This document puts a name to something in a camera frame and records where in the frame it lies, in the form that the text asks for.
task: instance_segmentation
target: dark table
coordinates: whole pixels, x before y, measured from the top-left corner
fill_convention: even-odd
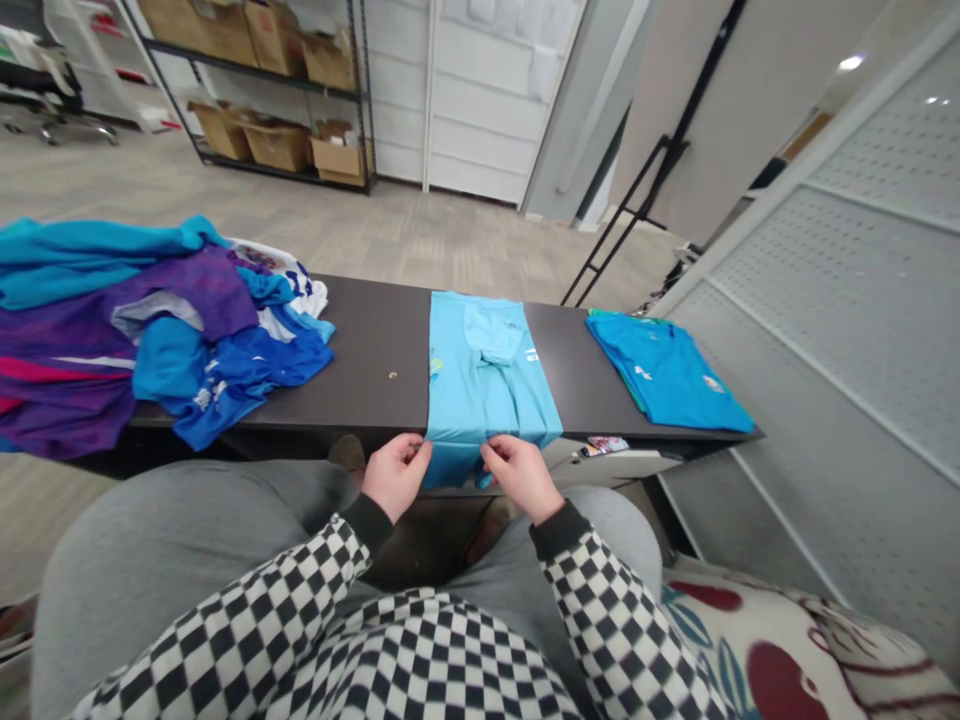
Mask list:
[[[425,432],[431,291],[316,277],[329,290],[323,318],[337,326],[330,341],[336,359],[306,385],[275,390],[238,427]],[[585,310],[541,303],[525,303],[524,310],[565,437],[618,435],[684,457],[762,437],[759,431],[744,435],[652,425],[587,330]],[[134,420],[139,427],[170,424],[169,416],[152,404],[144,404]]]

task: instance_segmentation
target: gray carpet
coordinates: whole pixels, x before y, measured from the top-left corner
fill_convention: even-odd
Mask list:
[[[205,167],[180,133],[125,132],[119,148],[82,130],[62,137],[48,148],[0,132],[0,226],[23,216],[162,226],[200,213],[224,234],[288,250],[313,271],[547,303],[560,301],[596,240],[453,193],[383,181],[368,198]],[[588,304],[635,308],[660,286],[677,244],[635,232]],[[36,588],[64,530],[112,484],[0,455],[0,601]]]

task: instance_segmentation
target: gray pants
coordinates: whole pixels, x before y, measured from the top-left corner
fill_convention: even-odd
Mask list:
[[[325,461],[168,465],[117,486],[71,527],[40,596],[33,716],[54,720],[173,620],[280,551],[307,540],[353,500],[346,471]],[[659,597],[660,551],[633,505],[601,488],[564,493]],[[475,566],[442,588],[533,642],[588,715],[589,694],[521,516]],[[356,582],[337,613],[379,591]]]

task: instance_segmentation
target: ceiling light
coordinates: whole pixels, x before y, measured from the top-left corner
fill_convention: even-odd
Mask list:
[[[850,70],[856,70],[860,67],[860,64],[863,62],[863,55],[852,55],[840,63],[840,69],[849,72]]]

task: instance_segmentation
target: person's right hand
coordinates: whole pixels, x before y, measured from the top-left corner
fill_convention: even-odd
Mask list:
[[[397,435],[370,456],[360,492],[373,500],[394,525],[417,499],[433,455],[433,443],[415,433]]]
[[[504,494],[541,525],[566,502],[536,445],[512,435],[497,435],[480,448],[484,469],[492,472]]]

